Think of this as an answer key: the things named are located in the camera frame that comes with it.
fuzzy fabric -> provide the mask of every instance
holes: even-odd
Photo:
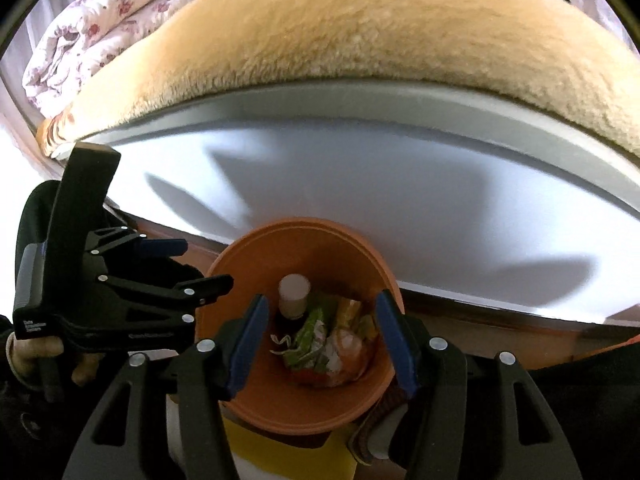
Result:
[[[194,97],[345,77],[497,92],[640,156],[640,61],[562,0],[196,0],[98,72],[38,140],[50,155]]]

pink floral comforter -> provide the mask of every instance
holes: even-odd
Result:
[[[76,0],[49,25],[22,78],[30,102],[59,114],[105,64],[192,0]]]

black sleeve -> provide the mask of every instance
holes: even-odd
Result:
[[[494,360],[473,359],[486,376],[467,385],[459,478],[494,478],[500,464],[501,430],[496,424],[500,420],[500,389]],[[640,478],[638,363],[640,343],[530,371],[569,441],[584,480]],[[404,468],[410,464],[422,414],[430,408],[430,400],[428,392],[412,399],[394,433],[389,457]]]
[[[5,353],[12,331],[5,317],[0,317],[0,330],[0,479],[58,480],[82,428],[127,355],[107,355],[95,381],[69,391],[63,404],[52,405],[15,379]]]

small white bottle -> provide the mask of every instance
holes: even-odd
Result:
[[[280,280],[280,313],[287,319],[295,320],[306,312],[306,297],[311,291],[311,283],[302,274],[289,274]]]

